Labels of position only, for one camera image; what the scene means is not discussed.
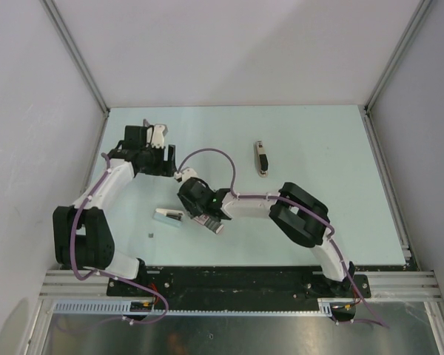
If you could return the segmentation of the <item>red white staple box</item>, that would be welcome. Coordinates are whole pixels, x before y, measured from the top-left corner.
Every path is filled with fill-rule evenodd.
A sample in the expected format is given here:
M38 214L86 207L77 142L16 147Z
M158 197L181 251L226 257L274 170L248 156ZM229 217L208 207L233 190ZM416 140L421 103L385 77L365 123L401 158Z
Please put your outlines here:
M192 220L198 223L199 225L205 227L206 229L210 230L214 234L219 234L223 230L223 224L221 222L212 219L210 216L206 214L193 217Z

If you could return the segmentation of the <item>light blue white stapler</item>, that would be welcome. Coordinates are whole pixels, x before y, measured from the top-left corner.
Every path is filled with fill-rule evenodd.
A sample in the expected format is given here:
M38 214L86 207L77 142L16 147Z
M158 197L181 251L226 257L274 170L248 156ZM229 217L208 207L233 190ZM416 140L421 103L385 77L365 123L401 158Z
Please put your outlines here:
M181 210L157 208L153 214L153 219L168 226L180 228L183 224L184 216L185 214Z

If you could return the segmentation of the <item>beige black stapler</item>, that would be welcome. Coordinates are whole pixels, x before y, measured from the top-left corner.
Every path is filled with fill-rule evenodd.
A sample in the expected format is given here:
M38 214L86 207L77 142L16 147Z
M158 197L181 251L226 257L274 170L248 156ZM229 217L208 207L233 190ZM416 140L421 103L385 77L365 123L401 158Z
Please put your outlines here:
M256 141L254 144L254 148L255 148L255 165L257 167L258 174L262 178L266 178L269 173L269 161L263 141Z

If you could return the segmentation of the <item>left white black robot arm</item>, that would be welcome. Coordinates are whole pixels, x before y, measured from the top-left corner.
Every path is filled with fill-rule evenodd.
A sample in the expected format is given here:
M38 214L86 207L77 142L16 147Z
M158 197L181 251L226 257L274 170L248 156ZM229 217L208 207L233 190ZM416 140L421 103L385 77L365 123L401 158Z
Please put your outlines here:
M126 126L124 138L102 155L105 166L97 182L73 204L55 209L53 237L58 264L123 278L123 287L135 296L148 289L149 278L139 271L142 262L116 249L105 213L136 175L171 178L175 174L175 146L165 145L166 133L166 125L147 121L141 126Z

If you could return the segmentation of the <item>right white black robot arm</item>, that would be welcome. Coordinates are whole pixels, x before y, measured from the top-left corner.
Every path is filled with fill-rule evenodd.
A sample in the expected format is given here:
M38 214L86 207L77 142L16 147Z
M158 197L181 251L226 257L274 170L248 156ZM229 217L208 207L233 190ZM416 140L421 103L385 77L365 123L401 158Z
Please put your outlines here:
M275 193L239 194L213 190L199 177L178 177L177 196L190 218L215 234L225 220L269 219L295 244L310 249L319 262L328 291L343 297L353 288L354 266L333 241L334 227L325 204L294 183Z

